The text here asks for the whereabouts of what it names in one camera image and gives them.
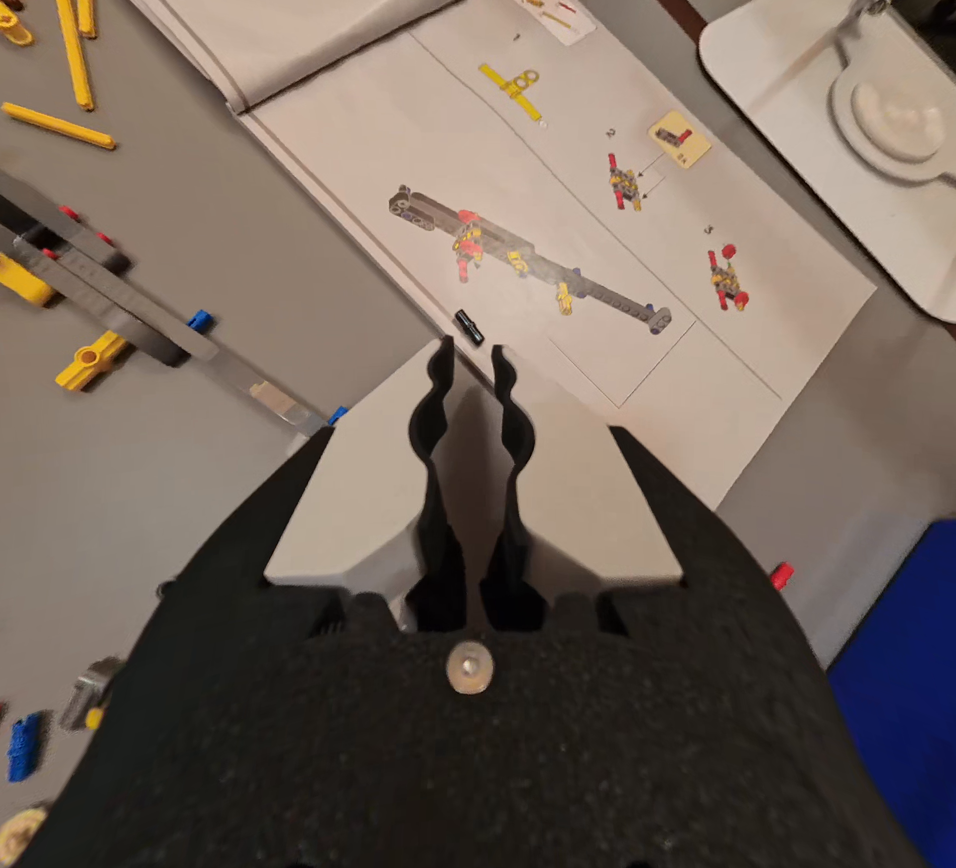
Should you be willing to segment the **blue lego pin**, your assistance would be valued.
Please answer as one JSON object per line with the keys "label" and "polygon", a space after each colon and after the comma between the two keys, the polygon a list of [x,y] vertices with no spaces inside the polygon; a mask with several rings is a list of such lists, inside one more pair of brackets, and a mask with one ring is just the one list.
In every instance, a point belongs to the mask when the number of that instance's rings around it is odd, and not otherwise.
{"label": "blue lego pin", "polygon": [[35,773],[41,755],[43,712],[17,719],[10,730],[6,758],[6,779],[20,784]]}

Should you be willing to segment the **white document stand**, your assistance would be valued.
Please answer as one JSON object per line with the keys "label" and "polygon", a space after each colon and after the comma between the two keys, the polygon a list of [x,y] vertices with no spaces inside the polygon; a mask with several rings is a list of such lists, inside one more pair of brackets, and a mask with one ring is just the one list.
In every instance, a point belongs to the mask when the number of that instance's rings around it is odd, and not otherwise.
{"label": "white document stand", "polygon": [[711,79],[923,312],[955,323],[954,77],[891,0],[751,0]]}

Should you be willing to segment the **open lego instruction booklet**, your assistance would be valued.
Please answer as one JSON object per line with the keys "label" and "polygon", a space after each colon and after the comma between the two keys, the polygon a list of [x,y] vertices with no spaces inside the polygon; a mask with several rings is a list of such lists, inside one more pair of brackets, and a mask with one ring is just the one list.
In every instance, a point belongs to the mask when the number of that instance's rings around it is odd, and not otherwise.
{"label": "open lego instruction booklet", "polygon": [[874,287],[580,0],[130,0],[462,355],[712,507]]}

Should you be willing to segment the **blue plastic bin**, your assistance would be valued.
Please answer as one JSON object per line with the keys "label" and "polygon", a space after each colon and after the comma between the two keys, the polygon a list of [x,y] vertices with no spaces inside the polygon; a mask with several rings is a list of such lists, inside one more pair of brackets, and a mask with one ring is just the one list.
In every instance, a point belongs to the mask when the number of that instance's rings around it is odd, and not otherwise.
{"label": "blue plastic bin", "polygon": [[857,750],[930,866],[955,865],[955,521],[931,524],[828,670]]}

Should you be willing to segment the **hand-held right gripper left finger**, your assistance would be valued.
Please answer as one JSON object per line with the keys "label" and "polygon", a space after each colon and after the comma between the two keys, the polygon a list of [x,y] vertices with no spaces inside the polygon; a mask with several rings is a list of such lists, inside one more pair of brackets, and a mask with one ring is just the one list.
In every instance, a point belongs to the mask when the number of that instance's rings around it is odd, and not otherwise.
{"label": "hand-held right gripper left finger", "polygon": [[271,584],[378,594],[401,630],[464,626],[464,558],[433,459],[455,359],[450,336],[432,341],[336,422],[266,566]]}

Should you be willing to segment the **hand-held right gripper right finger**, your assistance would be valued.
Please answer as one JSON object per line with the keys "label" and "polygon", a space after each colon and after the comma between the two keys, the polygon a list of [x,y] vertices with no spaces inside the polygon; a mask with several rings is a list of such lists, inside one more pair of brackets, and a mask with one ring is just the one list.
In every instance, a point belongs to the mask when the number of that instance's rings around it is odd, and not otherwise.
{"label": "hand-held right gripper right finger", "polygon": [[513,348],[491,352],[504,517],[480,582],[490,625],[537,631],[560,599],[681,584],[684,570],[609,425]]}

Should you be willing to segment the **tan lego gear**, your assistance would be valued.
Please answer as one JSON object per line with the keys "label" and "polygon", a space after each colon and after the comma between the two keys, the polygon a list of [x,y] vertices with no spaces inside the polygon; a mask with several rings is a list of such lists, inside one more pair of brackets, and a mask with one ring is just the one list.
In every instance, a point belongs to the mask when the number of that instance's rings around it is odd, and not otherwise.
{"label": "tan lego gear", "polygon": [[1,866],[18,862],[48,817],[45,807],[34,806],[10,817],[1,825]]}

